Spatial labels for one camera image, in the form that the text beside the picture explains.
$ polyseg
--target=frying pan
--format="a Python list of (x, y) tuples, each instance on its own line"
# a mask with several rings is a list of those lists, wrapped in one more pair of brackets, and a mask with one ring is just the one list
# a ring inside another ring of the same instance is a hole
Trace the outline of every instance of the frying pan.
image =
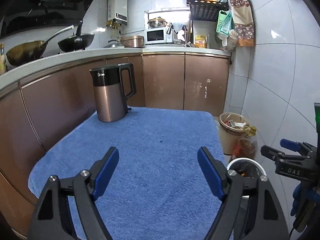
[(71, 25), (66, 27), (52, 36), (47, 38), (45, 41), (28, 41), (23, 44), (19, 44), (7, 52), (7, 59), (12, 66), (20, 66), (30, 61), (39, 59), (45, 51), (48, 42), (55, 36), (63, 33), (67, 30), (73, 29), (74, 26)]
[(76, 35), (70, 36), (58, 42), (59, 48), (63, 52), (70, 52), (78, 49), (85, 49), (88, 46), (90, 46), (90, 44), (92, 43), (94, 34), (93, 33), (81, 34), (82, 23), (83, 21), (81, 20), (77, 28)]

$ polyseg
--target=kettle handle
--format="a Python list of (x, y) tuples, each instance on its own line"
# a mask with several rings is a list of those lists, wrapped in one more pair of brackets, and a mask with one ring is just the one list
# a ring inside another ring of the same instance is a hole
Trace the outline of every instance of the kettle handle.
[(122, 91), (124, 93), (124, 87), (123, 87), (123, 81), (122, 81), (122, 71), (127, 70), (129, 71), (129, 79), (130, 79), (130, 93), (124, 94), (126, 99), (129, 99), (133, 95), (137, 93), (137, 87), (136, 87), (136, 81), (134, 79), (134, 71), (133, 71), (133, 64), (127, 63), (119, 66), (119, 72), (120, 72), (120, 81), (121, 81), (121, 87)]

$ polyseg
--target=blue towel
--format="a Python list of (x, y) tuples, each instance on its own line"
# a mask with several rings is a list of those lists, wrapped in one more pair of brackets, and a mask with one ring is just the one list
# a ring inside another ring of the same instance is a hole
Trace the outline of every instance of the blue towel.
[[(119, 164), (96, 206), (113, 239), (203, 240), (221, 202), (197, 151), (206, 146), (224, 163), (212, 115), (133, 107), (123, 119), (103, 123), (95, 113), (36, 163), (29, 189), (39, 197), (50, 175), (75, 176), (111, 146), (119, 149)], [(74, 198), (69, 202), (76, 233), (86, 239)]]

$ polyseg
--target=blue gripper pad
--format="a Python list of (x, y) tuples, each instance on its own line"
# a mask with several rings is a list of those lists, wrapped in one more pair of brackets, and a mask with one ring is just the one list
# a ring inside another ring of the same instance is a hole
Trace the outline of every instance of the blue gripper pad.
[(113, 172), (115, 171), (119, 162), (119, 151), (112, 147), (106, 153), (105, 157), (99, 162), (104, 162), (100, 172), (97, 174), (94, 182), (94, 190), (92, 192), (93, 200), (96, 201), (98, 197), (102, 196), (109, 184)]
[(282, 148), (286, 148), (286, 149), (291, 150), (293, 152), (298, 152), (300, 150), (300, 145), (298, 143), (287, 140), (287, 139), (282, 139), (280, 141), (280, 146)]
[[(215, 164), (213, 164), (209, 160), (208, 155), (210, 156), (210, 158), (212, 158)], [(220, 161), (216, 161), (212, 157), (212, 155), (206, 147), (201, 147), (198, 150), (198, 163), (204, 174), (205, 179), (207, 180), (212, 194), (222, 201), (226, 194), (223, 191), (223, 182), (220, 175), (222, 175), (221, 172), (223, 172), (223, 169), (225, 170), (225, 172), (227, 172), (227, 169), (223, 166), (223, 164)]]

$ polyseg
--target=cooking oil bottle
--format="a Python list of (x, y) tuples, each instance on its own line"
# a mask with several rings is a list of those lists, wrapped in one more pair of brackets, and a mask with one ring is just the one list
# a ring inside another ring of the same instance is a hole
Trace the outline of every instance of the cooking oil bottle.
[(7, 71), (7, 65), (4, 58), (4, 43), (0, 44), (0, 75)]
[(245, 134), (238, 140), (235, 149), (233, 150), (230, 161), (236, 158), (254, 159), (258, 142), (256, 137), (257, 128), (255, 126), (246, 125), (244, 127)]

